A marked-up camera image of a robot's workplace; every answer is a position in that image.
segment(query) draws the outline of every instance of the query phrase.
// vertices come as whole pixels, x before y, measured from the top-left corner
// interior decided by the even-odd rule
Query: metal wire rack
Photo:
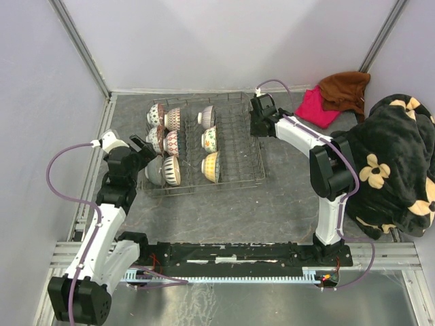
[[[147,105],[147,111],[156,103],[161,103],[165,112],[180,108],[181,185],[174,187],[166,184],[158,187],[143,177],[138,184],[139,189],[153,196],[174,196],[256,187],[257,181],[265,178],[260,143],[249,133],[251,103],[248,95],[238,92],[163,98],[151,101]],[[201,135],[205,130],[198,124],[197,117],[209,105],[215,107],[217,147],[221,157],[219,183],[210,182],[201,172],[201,162],[207,152],[201,147]],[[151,127],[148,122],[145,123],[146,134]]]

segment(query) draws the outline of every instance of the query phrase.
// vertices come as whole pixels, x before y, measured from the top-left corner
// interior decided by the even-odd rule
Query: floral blanket
[[[415,98],[395,94],[344,135],[351,146],[360,190],[346,212],[371,238],[390,228],[423,236],[435,215],[435,120]]]

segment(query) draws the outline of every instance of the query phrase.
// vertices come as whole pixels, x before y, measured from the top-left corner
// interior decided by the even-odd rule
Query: cloth
[[[319,86],[316,86],[313,90],[307,90],[304,100],[295,114],[320,128],[327,128],[340,115],[340,112],[324,111],[321,107],[321,101]]]
[[[350,71],[336,73],[320,81],[325,111],[354,110],[359,122],[364,121],[364,91],[370,74]]]
[[[420,102],[395,94],[348,132],[360,190],[346,212],[371,238],[390,228],[423,236],[435,215],[435,125]]]

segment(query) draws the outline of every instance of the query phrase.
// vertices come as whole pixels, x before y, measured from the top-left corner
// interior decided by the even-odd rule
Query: wall
[[[2,1],[0,30],[0,320],[31,325],[75,212],[48,189],[46,166],[64,147],[92,140],[104,99],[48,1]],[[60,191],[80,194],[89,154],[59,160]]]
[[[412,0],[370,69],[366,113],[384,96],[410,94],[435,114],[435,1]],[[426,280],[435,299],[435,227],[414,239]]]
[[[291,86],[358,70],[394,0],[64,0],[111,90]]]

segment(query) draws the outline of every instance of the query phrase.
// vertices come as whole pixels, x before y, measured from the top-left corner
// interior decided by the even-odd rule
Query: pink cloth
[[[341,112],[324,111],[321,102],[320,87],[317,85],[313,90],[305,92],[304,100],[295,114],[320,128],[326,129]]]

